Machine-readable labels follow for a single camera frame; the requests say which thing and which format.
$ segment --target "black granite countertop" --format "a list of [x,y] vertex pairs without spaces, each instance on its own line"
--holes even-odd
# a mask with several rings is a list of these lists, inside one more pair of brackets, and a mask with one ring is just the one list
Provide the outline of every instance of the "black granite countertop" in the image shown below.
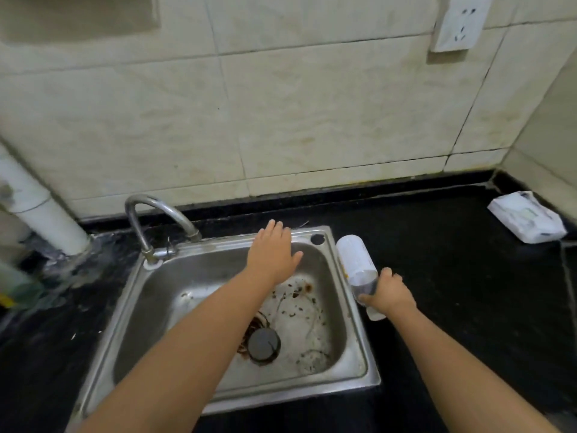
[[[577,409],[577,345],[571,278],[577,247],[525,245],[486,209],[499,192],[487,174],[268,199],[186,212],[205,237],[256,232],[270,218],[328,225],[337,240],[363,238],[374,263],[400,273],[419,308],[548,415]],[[506,191],[515,190],[504,180]],[[391,192],[404,191],[401,195]],[[145,218],[159,241],[175,225]],[[125,227],[124,220],[87,225]],[[54,271],[46,309],[3,312],[0,431],[61,432],[100,334],[136,261],[127,230],[96,235],[100,251]],[[408,350],[387,320],[364,325],[382,383],[376,388],[202,417],[197,432],[443,432]]]

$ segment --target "white pipe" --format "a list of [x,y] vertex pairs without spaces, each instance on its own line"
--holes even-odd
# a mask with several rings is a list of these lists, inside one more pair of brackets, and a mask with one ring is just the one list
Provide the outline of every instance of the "white pipe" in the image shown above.
[[86,232],[1,143],[0,180],[6,181],[11,189],[10,197],[0,199],[5,209],[48,243],[66,255],[76,255],[88,247],[90,239]]

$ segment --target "electrical outlet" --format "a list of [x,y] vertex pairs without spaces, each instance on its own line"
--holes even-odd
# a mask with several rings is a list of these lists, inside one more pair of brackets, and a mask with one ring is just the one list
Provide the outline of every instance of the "electrical outlet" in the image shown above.
[[441,0],[432,52],[467,50],[479,39],[492,0]]

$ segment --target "sink basin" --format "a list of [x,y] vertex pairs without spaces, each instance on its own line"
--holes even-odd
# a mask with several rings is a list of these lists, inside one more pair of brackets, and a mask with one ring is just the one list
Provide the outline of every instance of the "sink basin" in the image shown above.
[[[177,246],[155,270],[141,256],[93,359],[69,428],[90,415],[164,333],[239,273],[254,234]],[[256,319],[276,331],[278,357],[267,365],[239,347],[204,414],[378,385],[379,372],[344,278],[329,227],[292,232],[304,257],[277,285]]]

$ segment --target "person's left hand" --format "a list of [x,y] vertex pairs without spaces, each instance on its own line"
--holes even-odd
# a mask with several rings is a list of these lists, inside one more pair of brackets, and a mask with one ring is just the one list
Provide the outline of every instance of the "person's left hand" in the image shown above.
[[291,276],[301,261],[303,253],[291,255],[290,228],[283,222],[270,220],[266,229],[261,229],[249,249],[246,268],[251,272],[269,277],[277,285]]

